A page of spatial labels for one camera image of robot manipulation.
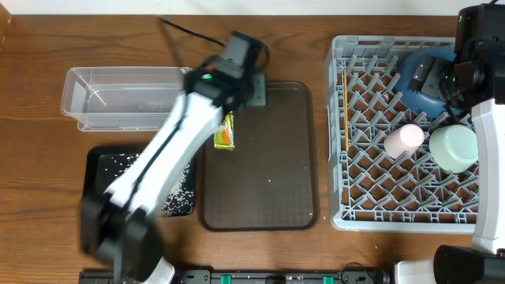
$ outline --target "transparent container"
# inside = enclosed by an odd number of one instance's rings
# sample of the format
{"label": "transparent container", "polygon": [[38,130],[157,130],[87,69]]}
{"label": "transparent container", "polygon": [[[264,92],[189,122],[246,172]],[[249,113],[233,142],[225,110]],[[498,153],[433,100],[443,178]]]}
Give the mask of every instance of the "transparent container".
{"label": "transparent container", "polygon": [[76,67],[66,75],[62,114],[81,131],[156,131],[181,87],[177,67]]}

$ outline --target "plastic crate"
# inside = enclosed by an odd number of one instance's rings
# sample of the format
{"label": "plastic crate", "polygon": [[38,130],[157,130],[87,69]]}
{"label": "plastic crate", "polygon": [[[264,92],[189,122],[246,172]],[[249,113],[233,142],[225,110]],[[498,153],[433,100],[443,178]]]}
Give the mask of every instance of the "plastic crate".
{"label": "plastic crate", "polygon": [[[394,86],[397,66],[414,51],[454,49],[452,38],[341,35],[325,60],[328,186],[331,223],[338,230],[471,234],[478,210],[478,163],[461,174],[440,169],[428,149],[430,133],[446,124],[415,114]],[[343,70],[348,76],[349,153],[345,151]],[[412,157],[393,160],[384,137],[407,123],[426,140]],[[462,120],[473,128],[469,116]]]}

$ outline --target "wooden surface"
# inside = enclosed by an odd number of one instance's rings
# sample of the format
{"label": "wooden surface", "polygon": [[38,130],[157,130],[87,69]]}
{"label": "wooden surface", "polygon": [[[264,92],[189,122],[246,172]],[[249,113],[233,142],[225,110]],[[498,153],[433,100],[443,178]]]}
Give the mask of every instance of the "wooden surface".
{"label": "wooden surface", "polygon": [[[151,133],[82,133],[60,113],[75,66],[173,65],[154,17],[13,18],[0,53],[0,282],[76,283],[97,264],[78,251],[76,209],[86,154],[96,145],[148,141]],[[214,269],[338,270],[433,256],[470,236],[339,232],[329,222],[324,57],[338,35],[454,36],[455,17],[173,17],[221,40],[237,29],[271,47],[269,80],[309,86],[316,132],[320,220],[306,232],[207,232],[196,212],[160,223],[167,258]],[[217,47],[173,31],[196,66]]]}

